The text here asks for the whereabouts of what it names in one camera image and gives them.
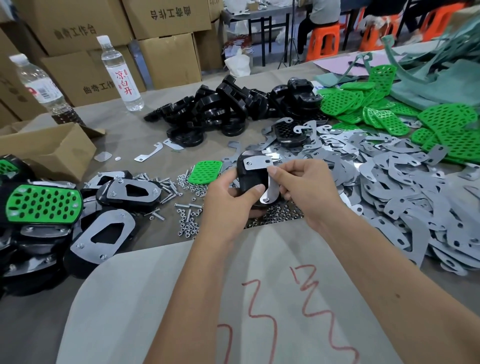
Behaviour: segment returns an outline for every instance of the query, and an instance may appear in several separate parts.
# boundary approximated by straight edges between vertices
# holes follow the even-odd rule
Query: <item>dark liquid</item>
[[[52,118],[53,118],[53,120],[55,120],[55,122],[57,124],[65,124],[67,122],[75,122],[77,124],[85,126],[85,123],[82,121],[82,119],[80,119],[80,116],[78,116],[76,111],[73,110],[73,109],[70,110],[70,111],[64,112],[62,114],[59,114],[59,115],[52,115]]]

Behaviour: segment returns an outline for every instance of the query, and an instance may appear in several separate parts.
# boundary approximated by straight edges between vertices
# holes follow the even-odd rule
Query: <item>white bottle cap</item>
[[[24,55],[23,53],[15,54],[14,56],[10,56],[9,58],[13,63],[18,65],[29,63],[27,56]]]
[[[108,36],[98,36],[96,37],[96,39],[98,40],[98,42],[100,43],[100,45],[102,46],[106,46],[108,44],[112,44],[110,42],[110,38]]]

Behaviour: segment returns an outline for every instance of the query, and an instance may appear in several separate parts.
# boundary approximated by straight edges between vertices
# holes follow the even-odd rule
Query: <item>barcode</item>
[[[49,94],[49,93],[47,92],[47,90],[44,89],[44,88],[39,88],[39,89],[38,89],[38,92],[39,92],[40,95],[42,95],[42,97],[43,97],[44,99],[50,99],[50,98],[51,98],[51,97],[50,97],[50,94]]]

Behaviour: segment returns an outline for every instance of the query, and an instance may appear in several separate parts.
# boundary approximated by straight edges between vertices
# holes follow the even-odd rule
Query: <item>person's left hand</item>
[[[262,197],[265,186],[259,184],[240,197],[238,191],[230,189],[237,178],[237,169],[230,168],[210,183],[204,200],[204,211],[199,239],[207,238],[219,243],[231,243],[242,232],[250,215],[252,205]]]

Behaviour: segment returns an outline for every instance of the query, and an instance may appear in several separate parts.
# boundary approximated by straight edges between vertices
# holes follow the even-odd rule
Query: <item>bottle label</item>
[[[123,101],[135,101],[140,97],[140,92],[126,64],[117,67],[107,67],[107,71]]]
[[[25,84],[28,91],[36,98],[40,104],[58,100],[63,96],[57,86],[49,77],[31,81]]]

